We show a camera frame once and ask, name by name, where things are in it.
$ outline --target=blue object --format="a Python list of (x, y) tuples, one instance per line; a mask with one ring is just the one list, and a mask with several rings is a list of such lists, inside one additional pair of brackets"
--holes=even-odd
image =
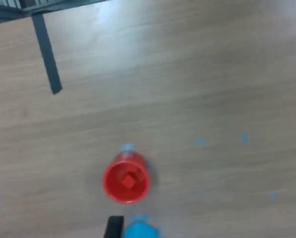
[(277, 200), (278, 199), (278, 193), (277, 192), (274, 192), (271, 194), (271, 199), (272, 200)]
[(244, 144), (249, 143), (249, 136), (247, 134), (242, 135), (242, 141)]
[(195, 141), (196, 141), (196, 143), (199, 143), (199, 144), (202, 144), (202, 145), (208, 145), (208, 143), (205, 140), (203, 140), (202, 138), (198, 138)]
[(130, 223), (134, 222), (147, 222), (150, 220), (149, 215), (136, 215), (129, 218)]
[(160, 232), (149, 224), (136, 222), (125, 229), (124, 238), (160, 238)]
[(127, 151), (135, 151), (136, 145), (133, 143), (126, 143), (120, 145), (120, 151), (121, 152), (127, 152)]

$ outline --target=wooden table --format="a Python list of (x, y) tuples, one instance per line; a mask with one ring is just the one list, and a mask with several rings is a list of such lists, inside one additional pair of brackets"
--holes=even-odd
[[(165, 238), (296, 238), (296, 0), (113, 0), (0, 25), (0, 238), (100, 238), (149, 214)], [(110, 201), (133, 142), (158, 176)]]

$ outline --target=black strip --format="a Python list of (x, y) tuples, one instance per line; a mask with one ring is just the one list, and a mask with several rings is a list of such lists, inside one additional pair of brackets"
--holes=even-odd
[(104, 238), (121, 238), (123, 230), (123, 216), (108, 218)]
[(20, 3), (20, 7), (21, 7), (22, 9), (27, 7), (27, 3), (26, 3), (25, 0), (19, 0), (19, 3)]
[(13, 0), (13, 1), (14, 1), (14, 4), (15, 4), (15, 7), (18, 8), (17, 1), (16, 0)]
[(60, 92), (60, 90), (62, 90), (62, 84), (59, 80), (58, 68), (55, 62), (44, 17), (42, 14), (33, 15), (32, 21), (40, 45), (40, 50), (44, 60), (45, 69), (49, 77), (51, 90), (54, 94), (56, 94)]

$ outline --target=black metal bar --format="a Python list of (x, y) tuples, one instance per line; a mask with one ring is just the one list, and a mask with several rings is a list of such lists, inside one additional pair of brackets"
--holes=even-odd
[(18, 4), (17, 4), (17, 1), (16, 0), (13, 0), (14, 1), (14, 5), (16, 8), (18, 8)]
[(16, 20), (24, 17), (25, 15), (21, 9), (0, 5), (0, 19), (8, 21), (8, 20)]
[(59, 79), (59, 72), (54, 58), (44, 17), (42, 14), (33, 15), (32, 21), (40, 45), (40, 50), (49, 78), (51, 90), (53, 94), (59, 93), (62, 90), (62, 84)]
[(12, 6), (5, 6), (5, 5), (0, 5), (0, 10), (2, 11), (13, 11), (13, 12), (21, 12), (23, 13), (23, 11), (21, 9), (12, 7)]
[(26, 3), (25, 0), (19, 0), (19, 3), (20, 3), (20, 7), (21, 7), (22, 9), (24, 9), (24, 8), (27, 7), (27, 3)]
[(36, 12), (36, 11), (39, 11), (39, 10), (43, 10), (46, 7), (50, 7), (50, 6), (60, 4), (62, 2), (66, 2), (66, 0), (55, 0), (53, 2), (42, 3), (42, 4), (36, 5), (36, 6), (29, 6), (29, 7), (26, 7), (26, 8), (22, 7), (22, 9), (25, 12)]

